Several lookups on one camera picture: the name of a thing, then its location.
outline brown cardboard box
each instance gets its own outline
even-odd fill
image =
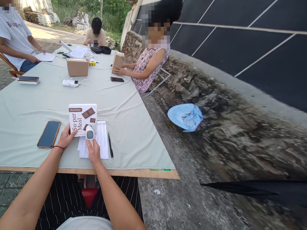
[[[87,76],[89,70],[89,62],[85,59],[67,58],[68,74],[71,77]]]
[[[125,54],[124,53],[115,53],[114,55],[114,60],[113,60],[113,65],[112,65],[112,73],[114,73],[114,69],[117,69],[116,66],[121,67],[124,64],[124,60],[125,60]]]

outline infrared thermometer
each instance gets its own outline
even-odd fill
[[[90,143],[91,143],[92,146],[93,146],[93,140],[94,140],[94,138],[95,138],[95,135],[94,135],[94,131],[93,131],[93,129],[92,129],[92,126],[90,126],[90,125],[87,125],[87,126],[86,126],[85,137],[86,137],[87,140],[90,141]]]

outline black striped pants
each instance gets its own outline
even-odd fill
[[[137,177],[112,176],[143,221]],[[57,173],[39,215],[36,230],[57,229],[70,217],[98,216],[110,220],[101,189],[87,209],[76,174]]]

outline brick paving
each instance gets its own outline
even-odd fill
[[[48,53],[53,53],[60,46],[40,41]],[[9,74],[11,67],[0,60],[0,90],[15,81]],[[25,183],[30,179],[31,172],[0,171],[0,217],[13,202]]]

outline box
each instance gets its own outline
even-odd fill
[[[76,136],[85,136],[86,126],[92,126],[97,131],[97,105],[96,104],[70,104],[69,122],[70,132],[78,130]]]
[[[68,74],[71,77],[87,76],[89,70],[89,62],[86,59],[67,58]]]
[[[120,53],[120,52],[115,53],[113,65],[112,65],[112,74],[115,74],[114,68],[117,69],[116,66],[122,68],[122,65],[124,64],[124,60],[125,60],[125,54],[124,53]]]

